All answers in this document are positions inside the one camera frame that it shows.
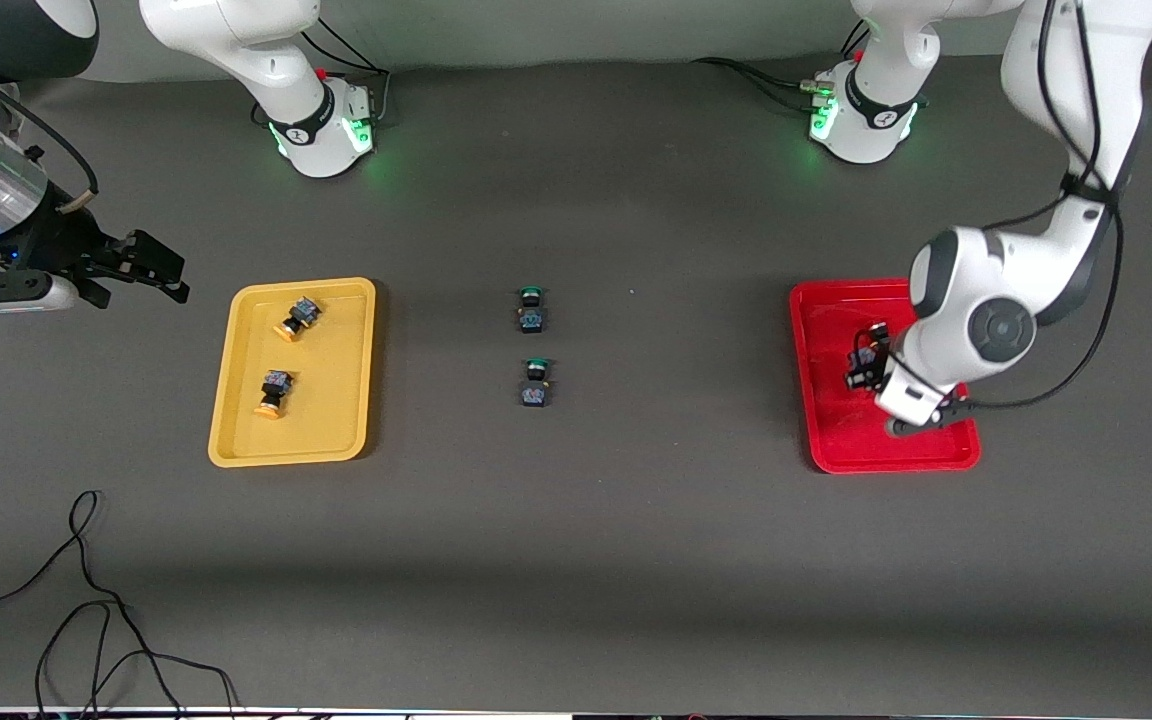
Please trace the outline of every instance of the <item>green led light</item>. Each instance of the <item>green led light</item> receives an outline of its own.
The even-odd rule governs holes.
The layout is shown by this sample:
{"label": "green led light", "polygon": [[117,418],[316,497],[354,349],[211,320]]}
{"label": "green led light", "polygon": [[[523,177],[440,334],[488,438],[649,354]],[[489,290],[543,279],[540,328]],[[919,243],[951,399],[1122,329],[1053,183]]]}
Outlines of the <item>green led light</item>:
{"label": "green led light", "polygon": [[283,138],[278,136],[278,131],[274,129],[274,123],[270,123],[270,135],[273,135],[274,142],[278,143],[278,153],[287,158],[287,147],[283,147]]}
{"label": "green led light", "polygon": [[366,152],[371,150],[371,135],[366,120],[350,120],[349,118],[341,118],[340,127],[344,128],[344,135],[349,138],[353,150],[356,152]]}
{"label": "green led light", "polygon": [[826,141],[829,137],[829,131],[833,129],[833,120],[838,118],[838,100],[829,100],[829,104],[824,106],[824,108],[817,109],[817,114],[820,115],[812,122],[812,137],[818,141]]}

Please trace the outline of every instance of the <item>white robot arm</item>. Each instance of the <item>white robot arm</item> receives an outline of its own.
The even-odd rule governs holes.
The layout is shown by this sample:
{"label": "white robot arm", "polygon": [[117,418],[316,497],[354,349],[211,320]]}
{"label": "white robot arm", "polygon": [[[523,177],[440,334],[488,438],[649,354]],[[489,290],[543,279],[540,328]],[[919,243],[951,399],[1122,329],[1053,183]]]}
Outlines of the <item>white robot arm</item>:
{"label": "white robot arm", "polygon": [[1150,41],[1152,0],[1025,0],[1002,85],[1025,118],[1064,142],[1069,172],[1046,232],[955,227],[915,256],[910,301],[918,320],[890,343],[877,397],[895,427],[954,420],[946,414],[957,382],[1011,367],[1038,328],[1082,305],[1117,220]]}
{"label": "white robot arm", "polygon": [[869,45],[858,62],[844,59],[817,73],[817,81],[841,88],[820,109],[809,137],[849,162],[877,162],[909,135],[915,97],[941,58],[932,23],[975,18],[1015,9],[1023,0],[851,0],[869,25]]}
{"label": "white robot arm", "polygon": [[365,88],[320,79],[288,38],[319,18],[317,0],[141,0],[157,40],[232,74],[270,115],[279,152],[305,176],[336,176],[372,149]]}
{"label": "white robot arm", "polygon": [[[0,0],[0,83],[74,76],[90,63],[96,43],[91,0]],[[0,96],[15,104],[8,92]],[[0,119],[0,313],[58,310],[77,300],[106,306],[109,291],[99,278],[154,286],[184,302],[179,255],[145,232],[101,233],[83,209],[96,188],[76,200],[51,183],[38,164],[41,151],[15,142],[3,105]]]}

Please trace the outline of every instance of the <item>red tray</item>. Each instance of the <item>red tray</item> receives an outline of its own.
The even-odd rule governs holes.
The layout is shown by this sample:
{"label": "red tray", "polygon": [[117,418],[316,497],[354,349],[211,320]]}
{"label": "red tray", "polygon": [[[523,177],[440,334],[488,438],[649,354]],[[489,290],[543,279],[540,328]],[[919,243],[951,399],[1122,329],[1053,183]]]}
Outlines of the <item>red tray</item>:
{"label": "red tray", "polygon": [[856,331],[886,320],[895,336],[914,324],[909,283],[818,281],[790,291],[803,409],[812,460],[826,473],[918,473],[967,470],[980,458],[972,420],[905,438],[887,434],[872,393],[847,388],[847,353]]}

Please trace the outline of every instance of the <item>gray table surface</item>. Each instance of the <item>gray table surface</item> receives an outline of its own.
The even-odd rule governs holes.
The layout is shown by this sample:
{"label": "gray table surface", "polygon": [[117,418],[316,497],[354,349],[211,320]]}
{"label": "gray table surface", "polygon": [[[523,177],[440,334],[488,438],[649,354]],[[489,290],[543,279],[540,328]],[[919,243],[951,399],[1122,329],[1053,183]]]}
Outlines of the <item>gray table surface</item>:
{"label": "gray table surface", "polygon": [[[947,223],[1055,190],[1060,146],[996,73],[945,59],[867,168],[721,68],[403,73],[378,152],[317,182],[247,126],[238,83],[46,86],[33,106],[100,169],[106,232],[170,243],[194,296],[0,318],[0,592],[104,488],[97,577],[248,705],[1152,717],[1152,123],[1078,382],[983,418],[968,473],[829,477],[804,452],[790,288],[899,275]],[[230,297],[355,274],[384,288],[370,455],[212,467]],[[1105,281],[979,395],[1063,374]],[[550,288],[538,338],[511,328],[529,283]],[[521,409],[541,354],[556,402]],[[76,561],[0,609],[0,705],[32,702],[91,597]],[[97,626],[58,646],[61,700],[82,703]],[[223,703],[211,676],[169,681]],[[143,666],[116,700],[162,705]]]}

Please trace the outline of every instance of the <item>black wire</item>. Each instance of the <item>black wire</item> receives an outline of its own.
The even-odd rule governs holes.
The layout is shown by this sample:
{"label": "black wire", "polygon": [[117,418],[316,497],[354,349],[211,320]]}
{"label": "black wire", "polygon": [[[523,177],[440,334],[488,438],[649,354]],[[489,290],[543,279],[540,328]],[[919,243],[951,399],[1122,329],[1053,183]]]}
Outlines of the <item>black wire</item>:
{"label": "black wire", "polygon": [[865,24],[865,18],[856,20],[856,24],[851,26],[851,32],[847,33],[847,40],[842,41],[842,45],[838,46],[838,53],[842,56],[847,56],[847,45],[851,44],[851,37],[856,35],[856,31]]}
{"label": "black wire", "polygon": [[806,108],[806,106],[790,103],[783,99],[783,97],[781,97],[780,94],[774,94],[771,88],[763,85],[763,83],[765,82],[768,83],[768,85],[772,85],[773,88],[785,88],[785,90],[797,90],[799,83],[771,76],[771,74],[764,73],[758,68],[753,68],[751,67],[751,65],[741,63],[741,61],[730,60],[728,58],[699,58],[692,60],[692,63],[721,65],[723,68],[732,68],[733,70],[736,70],[736,74],[740,74],[742,78],[748,79],[750,82],[750,85],[753,85],[756,90],[767,96],[768,99],[772,100],[773,103],[776,103],[776,105],[782,106],[782,108],[794,109],[797,111],[797,113],[805,113],[809,115],[813,113],[812,108]]}
{"label": "black wire", "polygon": [[74,507],[69,510],[69,530],[73,532],[74,537],[78,538],[78,561],[83,571],[83,579],[86,581],[89,588],[92,588],[96,592],[105,593],[118,606],[118,614],[122,615],[123,623],[127,624],[127,629],[132,630],[132,635],[136,635],[137,644],[141,644],[141,650],[147,653],[150,667],[154,670],[154,679],[157,680],[157,683],[159,683],[159,688],[161,689],[164,696],[172,702],[173,707],[179,708],[180,702],[177,702],[177,698],[175,698],[174,694],[172,694],[172,689],[168,688],[168,683],[166,683],[166,680],[162,677],[162,669],[154,659],[154,652],[150,650],[150,646],[145,642],[145,635],[141,632],[141,627],[132,620],[131,612],[128,612],[127,602],[123,601],[123,597],[114,591],[111,591],[108,588],[101,588],[100,583],[97,583],[96,578],[92,577],[91,564],[88,563],[88,541],[84,541],[82,533],[79,533],[77,529],[74,529],[74,513],[78,510],[78,505],[82,502],[83,497],[91,497],[92,501],[91,509],[88,510],[88,518],[83,520],[83,526],[86,526],[88,521],[92,518],[92,515],[96,515],[96,506],[100,502],[100,498],[94,491],[84,491],[82,495],[78,495],[78,500],[74,501]]}
{"label": "black wire", "polygon": [[692,63],[721,65],[723,68],[732,68],[733,70],[736,70],[736,73],[749,74],[749,76],[755,76],[756,78],[765,83],[768,83],[768,85],[774,85],[778,88],[787,88],[787,90],[797,90],[797,88],[799,88],[799,83],[779,78],[776,76],[773,76],[773,74],[764,73],[763,70],[755,68],[753,65],[741,63],[740,60],[732,60],[730,58],[717,58],[710,55],[705,58],[696,58],[695,60],[692,60]]}
{"label": "black wire", "polygon": [[[1087,39],[1087,17],[1085,17],[1085,14],[1083,13],[1082,3],[1075,5],[1075,13],[1076,13],[1076,18],[1078,18],[1079,48],[1082,50],[1082,55],[1083,55],[1083,71],[1085,76],[1087,76],[1087,100],[1091,103],[1091,108],[1092,108],[1091,154],[1084,154],[1082,147],[1076,145],[1073,135],[1069,132],[1069,128],[1064,127],[1064,120],[1061,120],[1060,115],[1056,114],[1055,104],[1053,104],[1052,101],[1051,88],[1048,86],[1047,82],[1047,40],[1051,33],[1051,22],[1053,13],[1055,13],[1055,8],[1056,8],[1056,0],[1047,0],[1046,9],[1044,9],[1043,13],[1043,26],[1041,29],[1039,29],[1038,33],[1039,36],[1038,37],[1038,88],[1039,90],[1041,90],[1043,105],[1044,108],[1046,108],[1047,114],[1052,118],[1052,124],[1055,124],[1058,131],[1060,131],[1062,141],[1064,141],[1066,145],[1068,145],[1070,150],[1076,156],[1078,156],[1078,158],[1084,164],[1083,174],[1082,179],[1079,179],[1079,182],[1085,183],[1087,182],[1089,177],[1096,176],[1097,182],[1101,183],[1102,190],[1111,190],[1108,188],[1108,183],[1105,181],[1105,177],[1101,176],[1101,172],[1096,168],[1096,161],[1101,151],[1101,139],[1102,139],[1101,109],[1097,100],[1096,73],[1092,67],[1092,53]],[[983,229],[995,229],[998,227],[1005,227],[1006,225],[1009,223],[1026,222],[1026,220],[1032,220],[1044,213],[1047,213],[1048,210],[1054,209],[1056,205],[1060,204],[1060,202],[1064,200],[1066,197],[1069,197],[1069,194],[1061,192],[1060,197],[1058,197],[1053,202],[1048,202],[1047,205],[1044,205],[1041,209],[1033,211],[1033,213],[1029,213],[1028,215],[1023,215],[1022,218],[1016,218],[1014,220],[1005,220],[1001,223],[986,225],[986,227],[984,227]],[[1114,249],[1114,268],[1112,268],[1111,272],[1111,289],[1106,293],[1105,309],[1101,312],[1101,321],[1100,324],[1097,325],[1096,334],[1092,336],[1092,342],[1089,343],[1087,351],[1083,354],[1082,359],[1078,361],[1078,365],[1075,365],[1074,370],[1070,370],[1070,373],[1068,376],[1064,376],[1064,379],[1062,379],[1061,382],[1056,382],[1055,386],[1052,386],[1051,388],[1047,388],[1046,391],[1038,393],[1038,395],[1036,396],[1023,397],[1023,400],[1010,400],[1010,401],[970,400],[969,401],[970,404],[975,407],[983,407],[983,409],[991,409],[991,410],[1007,410],[1007,409],[1016,409],[1016,407],[1037,406],[1039,404],[1039,402],[1048,400],[1048,397],[1055,396],[1056,393],[1061,392],[1066,387],[1069,387],[1069,384],[1074,382],[1074,379],[1078,378],[1078,374],[1082,374],[1083,370],[1087,367],[1089,364],[1091,364],[1092,357],[1094,357],[1096,353],[1100,350],[1101,342],[1105,340],[1105,334],[1108,331],[1108,327],[1111,326],[1111,318],[1114,314],[1114,302],[1117,298],[1119,279],[1121,278],[1121,270],[1123,270],[1123,255],[1126,250],[1126,232],[1123,227],[1123,214],[1121,214],[1119,210],[1119,199],[1116,191],[1111,190],[1111,202],[1107,202],[1105,211],[1108,215],[1111,215],[1111,222],[1114,223],[1116,234],[1115,249]],[[915,373],[914,370],[910,369],[908,364],[905,364],[905,361],[902,359],[900,354],[893,351],[888,355],[907,373],[914,376],[915,381],[923,382],[924,386],[927,386],[930,388],[935,387],[933,386],[932,382],[924,381],[924,379],[918,373]],[[943,402],[945,399],[948,397],[948,395],[950,395],[950,393],[945,393],[945,395],[941,396],[940,402]]]}
{"label": "black wire", "polygon": [[[1053,5],[1055,5],[1055,0],[1048,0],[1048,9],[1051,9]],[[1098,105],[1097,101],[1096,74],[1092,68],[1091,47],[1087,46],[1087,17],[1085,17],[1083,13],[1082,3],[1075,5],[1075,13],[1076,18],[1078,18],[1079,45],[1082,45],[1083,50],[1083,71],[1087,75],[1087,99],[1092,105],[1092,152],[1091,156],[1087,157],[1087,168],[1083,172],[1083,182],[1085,182],[1089,174],[1094,174],[1097,181],[1101,183],[1101,188],[1108,188],[1108,184],[1105,182],[1105,177],[1101,176],[1101,172],[1096,168],[1097,157],[1101,151],[1102,127],[1100,105]],[[1043,51],[1043,45],[1039,45],[1039,51]],[[1041,74],[1039,74],[1039,81],[1043,81],[1044,68],[1041,65],[1039,65],[1039,70],[1041,70]],[[1051,96],[1044,86],[1044,82],[1039,82],[1039,86],[1043,88],[1043,100],[1051,106]],[[1055,119],[1058,123],[1060,122],[1060,120],[1056,119],[1055,113],[1052,113],[1052,118]],[[1123,272],[1123,253],[1126,250],[1123,214],[1121,214],[1121,211],[1119,210],[1116,191],[1111,191],[1111,202],[1106,205],[1105,211],[1108,215],[1111,215],[1111,222],[1114,223],[1115,228],[1114,268],[1111,271],[1111,289],[1106,293],[1105,310],[1101,312],[1101,321],[1097,325],[1096,334],[1092,336],[1091,344],[1087,346],[1087,351],[1083,354],[1083,359],[1079,359],[1078,365],[1075,365],[1074,370],[1070,370],[1070,373],[1064,376],[1064,379],[1062,379],[1061,382],[1056,382],[1055,386],[1052,386],[1045,392],[1038,393],[1036,396],[1001,402],[975,401],[973,403],[976,406],[991,407],[991,409],[1011,409],[1013,407],[1037,406],[1039,402],[1047,400],[1047,397],[1055,396],[1056,393],[1061,392],[1066,387],[1069,387],[1069,384],[1074,382],[1074,379],[1078,377],[1078,374],[1082,374],[1083,370],[1092,363],[1092,357],[1094,357],[1096,353],[1100,350],[1101,342],[1105,340],[1105,333],[1111,327],[1111,317],[1114,314],[1114,301],[1117,298],[1119,279],[1121,272]]]}
{"label": "black wire", "polygon": [[156,659],[165,660],[168,662],[175,662],[177,665],[184,665],[187,667],[194,667],[194,669],[196,670],[206,670],[207,673],[215,674],[217,676],[220,677],[221,685],[223,685],[225,689],[225,702],[227,702],[229,706],[229,717],[236,717],[234,715],[234,707],[242,705],[242,702],[238,700],[238,689],[236,688],[236,685],[234,685],[234,680],[230,679],[229,673],[225,673],[225,670],[221,670],[220,667],[215,667],[214,665],[206,665],[205,662],[187,660],[183,657],[168,655],[168,653],[165,652],[146,651],[143,649],[128,652],[127,655],[120,657],[118,661],[115,661],[114,665],[109,667],[108,673],[106,673],[104,679],[101,679],[100,684],[96,685],[96,692],[92,694],[91,700],[88,700],[88,705],[84,705],[82,711],[86,712],[88,706],[91,706],[92,710],[99,710],[99,706],[97,706],[96,703],[96,697],[99,696],[100,691],[104,691],[105,685],[108,684],[109,681],[114,679],[114,674],[118,673],[119,667],[122,667],[124,662],[131,660],[134,657],[141,657],[141,655],[150,657],[151,661]]}
{"label": "black wire", "polygon": [[96,170],[92,169],[91,164],[88,162],[86,158],[83,158],[82,152],[79,152],[77,147],[73,145],[73,143],[66,141],[65,136],[60,135],[60,132],[56,131],[54,127],[51,127],[50,124],[45,123],[44,120],[41,120],[41,118],[35,115],[32,111],[30,111],[29,108],[26,108],[26,106],[15,100],[15,97],[12,97],[6,92],[3,92],[3,90],[0,90],[0,101],[3,103],[3,105],[8,106],[8,108],[13,108],[20,115],[23,115],[23,118],[29,120],[29,122],[40,128],[41,131],[46,132],[52,141],[55,141],[58,145],[63,147],[65,152],[68,152],[68,154],[71,156],[74,161],[78,164],[78,167],[83,169],[84,176],[88,176],[88,192],[91,192],[92,195],[97,195],[100,192],[100,181],[97,181],[96,179]]}
{"label": "black wire", "polygon": [[301,31],[301,37],[305,38],[305,41],[308,41],[308,44],[310,44],[310,47],[314,47],[314,50],[319,51],[319,53],[324,54],[326,58],[333,59],[333,60],[338,61],[338,63],[347,65],[347,67],[351,67],[351,68],[355,68],[355,69],[358,69],[358,70],[367,70],[367,73],[381,74],[381,76],[388,76],[389,70],[380,68],[380,67],[376,67],[376,63],[372,63],[372,61],[369,60],[366,55],[364,55],[362,53],[358,53],[358,51],[355,50],[355,47],[353,45],[349,45],[348,41],[346,41],[343,37],[340,37],[340,35],[338,33],[338,31],[334,31],[334,29],[332,29],[332,26],[329,26],[328,23],[323,22],[323,18],[319,18],[319,24],[321,24],[321,26],[324,29],[326,29],[326,31],[331,32],[332,37],[338,38],[338,40],[340,40],[340,44],[344,45],[349,51],[351,51],[353,54],[357,55],[358,59],[361,59],[362,61],[364,61],[365,65],[358,65],[358,63],[355,63],[355,61],[353,61],[353,60],[346,60],[346,59],[343,59],[342,56],[340,56],[338,54],[329,53],[329,51],[325,50],[324,46],[317,44],[317,41],[314,41],[314,38],[310,37],[310,35],[308,35],[308,32]]}
{"label": "black wire", "polygon": [[[56,628],[54,632],[51,634],[51,638],[50,641],[47,641],[47,647],[45,647],[41,651],[41,655],[38,655],[38,665],[35,667],[33,670],[33,700],[38,707],[38,717],[46,717],[47,712],[45,707],[41,705],[41,672],[47,666],[47,659],[50,659],[51,657],[51,650],[56,646],[56,642],[59,642],[61,632],[65,632],[65,629],[68,628],[69,623],[71,623],[73,620],[78,616],[79,612],[86,611],[88,607],[100,607],[101,611],[105,611],[105,624],[108,626],[111,605],[113,605],[113,602],[108,600],[91,600],[82,602],[77,607],[74,607],[73,611],[69,611],[69,615],[65,615],[65,620],[61,620],[60,626]],[[104,651],[104,646],[105,646],[105,632],[101,632],[100,647],[98,647],[96,652],[97,667],[100,667],[100,655],[101,651]],[[93,685],[96,684],[96,679],[92,679],[92,684]]]}
{"label": "black wire", "polygon": [[[83,507],[84,502],[90,502],[90,505],[88,506],[86,514],[79,516],[79,509],[81,507]],[[105,619],[101,622],[101,630],[99,638],[97,638],[96,661],[93,664],[93,669],[92,669],[92,697],[91,700],[88,702],[88,706],[91,706],[92,711],[99,714],[99,702],[97,702],[97,696],[99,696],[101,689],[105,688],[105,684],[109,682],[109,679],[111,676],[113,676],[114,670],[118,670],[118,667],[122,666],[123,661],[131,659],[131,657],[145,655],[150,660],[150,666],[152,667],[152,669],[154,669],[154,675],[157,684],[159,684],[159,689],[161,689],[164,696],[168,698],[168,702],[172,702],[172,706],[177,712],[183,712],[184,708],[182,705],[180,705],[180,702],[177,700],[177,698],[175,698],[174,694],[172,692],[172,689],[168,688],[168,684],[166,684],[166,680],[164,679],[161,667],[159,666],[158,662],[159,660],[177,662],[180,665],[195,667],[195,669],[197,670],[210,670],[210,673],[218,674],[220,676],[220,680],[222,680],[225,683],[225,698],[227,698],[227,700],[229,702],[229,712],[230,717],[233,717],[233,708],[234,706],[237,705],[238,700],[238,691],[237,688],[234,687],[233,679],[230,679],[228,673],[221,670],[220,667],[196,662],[194,660],[187,660],[183,659],[183,657],[166,655],[166,653],[156,652],[154,650],[151,650],[151,647],[149,647],[147,643],[145,642],[145,635],[141,632],[141,627],[134,623],[131,614],[129,614],[127,602],[123,600],[123,597],[114,592],[113,589],[105,588],[100,583],[96,582],[96,577],[93,577],[91,571],[90,561],[88,561],[88,543],[86,538],[83,537],[83,532],[84,530],[88,529],[88,525],[91,524],[92,517],[96,515],[96,509],[97,506],[99,506],[99,503],[100,503],[100,497],[97,495],[96,491],[83,491],[82,493],[79,493],[69,509],[69,518],[68,518],[69,538],[67,539],[67,541],[61,543],[60,547],[58,547],[54,552],[52,552],[51,555],[47,558],[46,562],[41,564],[41,568],[38,568],[38,570],[35,571],[32,577],[29,577],[29,579],[26,579],[26,582],[20,585],[20,588],[14,589],[14,591],[9,593],[0,596],[0,602],[2,602],[5,600],[9,600],[9,598],[13,598],[15,594],[23,592],[24,589],[30,588],[33,583],[38,581],[38,578],[40,578],[47,571],[47,569],[50,569],[55,563],[56,559],[61,555],[61,553],[63,553],[66,550],[69,550],[69,547],[73,546],[74,544],[77,544],[78,546],[79,564],[84,582],[86,582],[89,588],[94,589],[96,592],[100,592],[106,596],[106,598],[103,598],[101,600],[79,602],[79,605],[74,607],[73,611],[69,611],[69,614],[65,616],[65,620],[61,621],[60,626],[51,635],[50,641],[47,641],[46,647],[41,652],[41,655],[38,657],[38,664],[35,667],[33,689],[35,689],[36,705],[38,707],[38,714],[40,714],[40,717],[45,717],[44,702],[41,702],[41,675],[44,675],[46,670],[46,665],[47,660],[51,657],[51,651],[54,650],[55,644],[59,643],[60,635],[65,634],[65,629],[67,629],[68,626],[73,622],[73,620],[76,619],[78,614],[82,614],[83,611],[90,609],[90,607],[100,607],[100,609],[104,611]],[[100,680],[100,682],[97,682],[97,679],[99,679],[100,676],[100,666],[104,655],[106,637],[108,637],[109,620],[111,616],[113,616],[113,614],[111,614],[109,611],[111,606],[116,607],[119,616],[123,619],[124,624],[128,626],[128,629],[131,630],[132,635],[136,635],[137,644],[141,647],[138,647],[138,650],[129,652],[128,655],[124,655],[123,659],[120,659],[118,662],[115,662],[114,666],[111,667],[108,673],[105,674],[105,679]],[[83,710],[79,714],[79,719],[86,715],[88,706],[83,706]]]}
{"label": "black wire", "polygon": [[[78,497],[79,500],[83,497],[85,497],[86,494],[88,493],[84,492],[83,495]],[[77,505],[78,505],[78,501],[74,501],[74,506],[77,507]],[[70,518],[73,518],[73,509],[70,509]],[[17,594],[26,591],[26,589],[29,589],[29,585],[32,585],[33,583],[36,583],[38,581],[38,578],[40,578],[41,575],[45,574],[47,571],[47,569],[50,569],[56,562],[56,559],[60,558],[60,553],[61,552],[68,551],[69,546],[71,546],[76,541],[78,541],[78,533],[82,533],[84,529],[88,529],[88,523],[90,523],[90,521],[91,521],[91,515],[88,515],[88,517],[85,520],[83,520],[83,523],[78,526],[78,532],[70,535],[70,537],[69,537],[69,539],[67,539],[67,541],[61,543],[60,547],[58,547],[55,551],[52,551],[51,556],[47,558],[47,560],[44,562],[44,564],[41,564],[41,568],[38,568],[38,570],[36,571],[36,574],[31,575],[31,577],[29,577],[29,579],[26,579],[26,582],[24,582],[22,585],[20,585],[20,588],[14,589],[14,591],[12,591],[9,593],[0,594],[0,602],[2,602],[5,600],[10,600],[10,598],[13,598],[13,597],[15,597],[15,596],[17,596]]]}
{"label": "black wire", "polygon": [[369,68],[371,68],[372,70],[376,70],[377,73],[380,73],[380,74],[389,74],[389,70],[379,67],[379,65],[372,63],[372,61],[369,60],[366,55],[364,55],[362,53],[358,53],[358,51],[355,48],[355,46],[349,45],[349,41],[346,38],[340,37],[340,32],[334,31],[334,29],[332,29],[332,26],[329,26],[329,24],[328,24],[328,22],[326,22],[326,20],[319,18],[319,24],[320,24],[320,26],[323,26],[323,29],[325,29],[325,31],[331,32],[332,37],[338,38],[338,40],[340,41],[340,45],[344,45],[348,51],[351,51],[351,53],[357,56],[357,59],[364,61],[364,63],[366,63]]}
{"label": "black wire", "polygon": [[867,37],[869,37],[869,28],[865,28],[865,32],[861,33],[861,37],[856,38],[856,41],[852,41],[852,44],[849,47],[847,47],[847,50],[842,51],[842,56],[846,58],[847,55],[851,55],[852,50],[859,47],[861,43],[865,41],[865,38]]}
{"label": "black wire", "polygon": [[324,54],[326,58],[329,58],[332,60],[338,61],[338,63],[348,65],[348,67],[351,67],[351,68],[355,68],[355,69],[367,70],[367,73],[379,73],[380,71],[380,70],[378,70],[376,68],[369,68],[366,65],[354,63],[351,60],[346,60],[343,58],[340,58],[339,55],[334,55],[334,54],[329,53],[328,51],[324,50],[323,46],[320,46],[319,44],[317,44],[317,41],[314,41],[314,38],[308,36],[306,32],[302,31],[301,32],[301,37],[305,38],[305,41],[308,41],[308,44],[310,44],[310,47],[314,47],[314,50],[319,51],[319,53]]}
{"label": "black wire", "polygon": [[247,119],[251,120],[251,123],[253,126],[256,126],[256,127],[259,127],[259,128],[268,127],[265,123],[267,123],[270,121],[270,115],[265,115],[265,122],[263,123],[263,122],[260,122],[259,119],[256,118],[256,111],[258,111],[258,109],[262,109],[260,103],[252,103],[251,113],[247,114]]}

